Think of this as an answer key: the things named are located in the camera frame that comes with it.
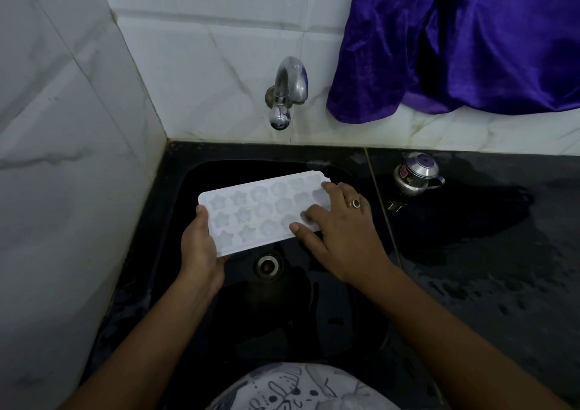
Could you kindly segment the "person's right hand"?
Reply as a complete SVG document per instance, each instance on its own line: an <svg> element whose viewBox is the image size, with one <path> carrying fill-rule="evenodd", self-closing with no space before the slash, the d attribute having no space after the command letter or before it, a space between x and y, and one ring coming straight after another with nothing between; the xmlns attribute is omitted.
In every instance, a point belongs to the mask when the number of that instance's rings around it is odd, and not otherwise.
<svg viewBox="0 0 580 410"><path fill-rule="evenodd" d="M305 218L316 223L328 249L327 260L318 260L343 282L363 290L385 283L400 272L388 258L375 229L369 202L352 186L324 181L330 209L312 205Z"/></svg>

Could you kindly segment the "person's left hand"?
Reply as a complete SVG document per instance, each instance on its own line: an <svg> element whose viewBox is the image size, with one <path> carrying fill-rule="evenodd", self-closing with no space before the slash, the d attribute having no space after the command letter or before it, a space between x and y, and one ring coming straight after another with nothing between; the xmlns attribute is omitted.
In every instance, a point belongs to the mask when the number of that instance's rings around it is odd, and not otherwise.
<svg viewBox="0 0 580 410"><path fill-rule="evenodd" d="M182 234L180 252L181 267L178 280L188 288L214 297L223 285L227 258L217 257L212 237L205 243L196 241L195 218Z"/></svg>

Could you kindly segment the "white plastic ice cube tray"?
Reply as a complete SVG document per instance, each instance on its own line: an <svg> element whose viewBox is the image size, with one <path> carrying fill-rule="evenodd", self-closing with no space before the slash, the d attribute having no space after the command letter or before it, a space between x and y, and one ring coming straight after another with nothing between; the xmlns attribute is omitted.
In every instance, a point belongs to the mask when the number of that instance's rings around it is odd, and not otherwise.
<svg viewBox="0 0 580 410"><path fill-rule="evenodd" d="M198 203L209 214L209 234L218 257L293 238L289 225L320 228L303 217L310 206L330 209L321 186L330 181L323 172L308 171L203 192Z"/></svg>

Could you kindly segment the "person's right forearm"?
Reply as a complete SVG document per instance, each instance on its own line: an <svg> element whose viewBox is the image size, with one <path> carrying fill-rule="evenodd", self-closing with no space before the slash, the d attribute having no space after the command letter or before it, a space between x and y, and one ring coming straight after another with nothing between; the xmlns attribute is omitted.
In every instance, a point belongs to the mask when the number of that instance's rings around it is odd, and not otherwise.
<svg viewBox="0 0 580 410"><path fill-rule="evenodd" d="M395 325L454 410L572 410L388 259L356 260L343 273Z"/></svg>

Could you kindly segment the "person's left forearm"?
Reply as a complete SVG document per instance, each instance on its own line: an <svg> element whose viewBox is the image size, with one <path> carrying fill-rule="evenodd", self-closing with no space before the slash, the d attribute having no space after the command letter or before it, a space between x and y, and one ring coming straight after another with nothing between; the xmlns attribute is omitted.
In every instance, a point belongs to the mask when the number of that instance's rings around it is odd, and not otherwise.
<svg viewBox="0 0 580 410"><path fill-rule="evenodd" d="M180 274L109 359L57 410L155 410L224 280Z"/></svg>

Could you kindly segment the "metal sink drain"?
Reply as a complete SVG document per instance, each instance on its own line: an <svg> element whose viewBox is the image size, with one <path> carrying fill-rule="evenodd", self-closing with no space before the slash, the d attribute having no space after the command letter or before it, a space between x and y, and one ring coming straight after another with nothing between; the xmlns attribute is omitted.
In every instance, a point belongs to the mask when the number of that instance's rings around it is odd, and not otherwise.
<svg viewBox="0 0 580 410"><path fill-rule="evenodd" d="M272 251L258 256L252 268L259 280L270 282L281 277L285 264L281 254Z"/></svg>

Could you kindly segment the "black sink basin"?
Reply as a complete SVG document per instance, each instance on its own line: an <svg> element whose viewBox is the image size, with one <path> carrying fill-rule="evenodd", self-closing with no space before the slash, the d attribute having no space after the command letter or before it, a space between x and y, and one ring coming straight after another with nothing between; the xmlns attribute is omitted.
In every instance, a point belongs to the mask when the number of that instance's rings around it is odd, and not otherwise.
<svg viewBox="0 0 580 410"><path fill-rule="evenodd" d="M184 175L165 237L161 263L174 281L178 241L194 218L204 191L297 172L320 171L333 182L353 186L372 205L372 217L392 250L387 223L365 157L361 166L305 162L223 160L201 164ZM284 273L262 281L255 259L267 252L284 259ZM388 391L395 361L388 351L389 323L358 290L339 281L295 237L233 255L222 289L186 348L167 392L168 406L203 409L236 380L269 363L329 364Z"/></svg>

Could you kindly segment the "small steel pot with lid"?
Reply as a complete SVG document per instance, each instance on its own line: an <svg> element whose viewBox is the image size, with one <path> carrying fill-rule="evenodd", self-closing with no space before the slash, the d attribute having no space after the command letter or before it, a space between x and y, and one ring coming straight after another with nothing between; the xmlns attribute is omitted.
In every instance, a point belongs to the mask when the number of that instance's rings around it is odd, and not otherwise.
<svg viewBox="0 0 580 410"><path fill-rule="evenodd" d="M427 190L445 185L446 180L439 174L439 165L430 155L413 151L403 156L394 172L395 185L402 195L418 196Z"/></svg>

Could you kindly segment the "white printed shirt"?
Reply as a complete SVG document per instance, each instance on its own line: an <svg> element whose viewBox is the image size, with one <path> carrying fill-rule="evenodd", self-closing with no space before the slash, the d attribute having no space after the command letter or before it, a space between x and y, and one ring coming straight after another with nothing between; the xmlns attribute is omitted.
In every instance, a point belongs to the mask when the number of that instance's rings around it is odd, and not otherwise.
<svg viewBox="0 0 580 410"><path fill-rule="evenodd" d="M314 363L272 363L255 369L206 410L401 410L344 370Z"/></svg>

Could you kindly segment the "purple satin cloth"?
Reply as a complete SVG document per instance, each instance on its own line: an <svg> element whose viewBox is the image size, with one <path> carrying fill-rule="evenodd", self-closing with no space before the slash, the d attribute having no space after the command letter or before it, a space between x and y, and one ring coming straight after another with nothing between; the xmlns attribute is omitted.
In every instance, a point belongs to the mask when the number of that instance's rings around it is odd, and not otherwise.
<svg viewBox="0 0 580 410"><path fill-rule="evenodd" d="M352 0L327 110L366 123L400 104L426 114L580 108L580 0Z"/></svg>

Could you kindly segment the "chrome wall tap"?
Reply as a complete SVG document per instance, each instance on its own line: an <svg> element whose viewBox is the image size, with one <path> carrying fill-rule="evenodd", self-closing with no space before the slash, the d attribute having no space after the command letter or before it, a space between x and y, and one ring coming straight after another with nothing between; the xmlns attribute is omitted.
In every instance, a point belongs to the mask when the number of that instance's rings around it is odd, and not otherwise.
<svg viewBox="0 0 580 410"><path fill-rule="evenodd" d="M282 60L274 85L266 91L265 103L270 108L269 122L275 130L285 130L291 123L293 105L308 99L308 75L302 61L295 56Z"/></svg>

